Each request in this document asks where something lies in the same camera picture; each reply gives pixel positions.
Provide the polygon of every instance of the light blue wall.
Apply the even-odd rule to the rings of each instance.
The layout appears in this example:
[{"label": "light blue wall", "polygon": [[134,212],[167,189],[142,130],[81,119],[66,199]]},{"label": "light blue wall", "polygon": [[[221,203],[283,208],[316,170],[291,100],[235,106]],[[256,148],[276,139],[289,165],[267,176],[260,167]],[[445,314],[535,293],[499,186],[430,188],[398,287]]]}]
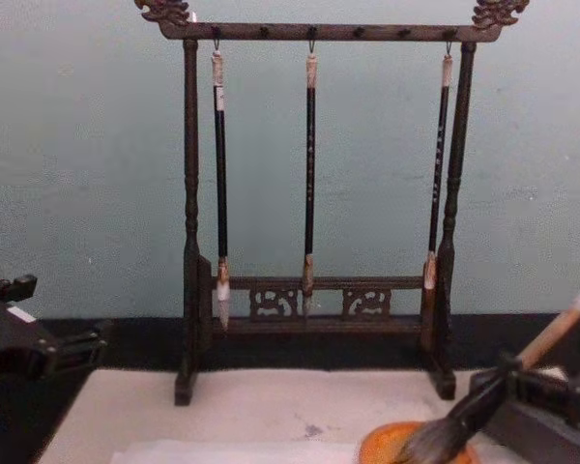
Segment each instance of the light blue wall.
[{"label": "light blue wall", "polygon": [[[456,24],[474,2],[191,6],[200,21]],[[232,273],[299,275],[306,44],[221,49]],[[199,237],[215,262],[212,44],[200,50]],[[316,50],[316,274],[420,274],[444,47]],[[22,307],[181,314],[182,97],[180,43],[132,1],[0,1],[0,275],[40,279]],[[580,288],[579,1],[533,0],[478,48],[455,242],[457,313],[559,311]],[[416,312],[418,300],[395,308]]]}]

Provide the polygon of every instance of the bamboo brush handle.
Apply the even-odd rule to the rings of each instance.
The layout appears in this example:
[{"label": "bamboo brush handle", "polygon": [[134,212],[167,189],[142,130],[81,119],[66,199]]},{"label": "bamboo brush handle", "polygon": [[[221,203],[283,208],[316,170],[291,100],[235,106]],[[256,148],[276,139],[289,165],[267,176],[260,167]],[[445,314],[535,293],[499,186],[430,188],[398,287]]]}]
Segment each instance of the bamboo brush handle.
[{"label": "bamboo brush handle", "polygon": [[569,330],[580,320],[580,294],[569,306],[546,327],[517,359],[522,363],[522,370],[533,367],[556,345]]}]

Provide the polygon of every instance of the black baseboard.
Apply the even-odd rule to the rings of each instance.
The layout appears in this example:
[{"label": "black baseboard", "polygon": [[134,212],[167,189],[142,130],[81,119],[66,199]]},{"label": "black baseboard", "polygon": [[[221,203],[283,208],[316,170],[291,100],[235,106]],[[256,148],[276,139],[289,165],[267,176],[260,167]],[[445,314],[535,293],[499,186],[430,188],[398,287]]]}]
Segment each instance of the black baseboard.
[{"label": "black baseboard", "polygon": [[[554,314],[454,315],[451,361],[455,369],[494,365],[502,352],[517,353]],[[56,335],[76,334],[97,320],[44,320]],[[103,367],[178,370],[180,319],[114,320]],[[217,339],[204,356],[203,370],[227,368],[393,368],[422,367],[415,340],[391,336],[254,336]],[[571,374],[580,371],[580,324],[545,359]],[[35,462],[67,413],[87,372],[39,383],[0,380],[0,464]]]}]

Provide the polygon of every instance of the brush rack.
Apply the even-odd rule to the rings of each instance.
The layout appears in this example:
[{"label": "brush rack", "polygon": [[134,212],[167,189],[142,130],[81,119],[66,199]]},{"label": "brush rack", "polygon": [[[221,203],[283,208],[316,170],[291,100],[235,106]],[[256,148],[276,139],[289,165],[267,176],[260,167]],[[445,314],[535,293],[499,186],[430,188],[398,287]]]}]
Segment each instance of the brush rack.
[{"label": "brush rack", "polygon": [[453,399],[455,376],[450,366],[451,278],[453,232],[457,213],[464,146],[469,117],[473,62],[478,44],[494,43],[505,26],[514,24],[529,0],[478,0],[470,25],[420,24],[285,24],[197,22],[189,5],[181,0],[135,0],[145,10],[144,19],[156,22],[163,36],[182,41],[185,55],[185,186],[186,233],[184,250],[183,360],[175,385],[175,403],[188,405],[200,359],[222,327],[213,317],[216,277],[211,262],[198,245],[198,81],[197,51],[200,41],[295,41],[295,42],[425,42],[458,43],[461,62],[451,135],[447,199],[443,234],[437,253],[435,310],[421,299],[417,317],[391,314],[392,291],[423,291],[423,276],[317,276],[313,290],[342,292],[338,316],[299,315],[301,277],[232,276],[233,291],[249,292],[248,317],[230,319],[227,336],[252,334],[391,334],[415,335],[425,368],[444,399]]}]

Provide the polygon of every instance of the white table surface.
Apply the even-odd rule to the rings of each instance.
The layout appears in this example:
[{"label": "white table surface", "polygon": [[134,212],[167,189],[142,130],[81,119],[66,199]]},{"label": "white table surface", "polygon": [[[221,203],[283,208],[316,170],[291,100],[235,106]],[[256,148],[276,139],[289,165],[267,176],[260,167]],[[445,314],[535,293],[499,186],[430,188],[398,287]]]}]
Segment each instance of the white table surface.
[{"label": "white table surface", "polygon": [[[471,373],[456,373],[457,399],[467,393]],[[165,372],[94,372],[40,464],[109,464],[133,445],[166,440],[357,446],[380,425],[437,419],[453,404],[438,397],[421,371],[200,373],[187,407],[174,406],[175,378]],[[483,463],[525,463],[482,434],[471,443]]]}]

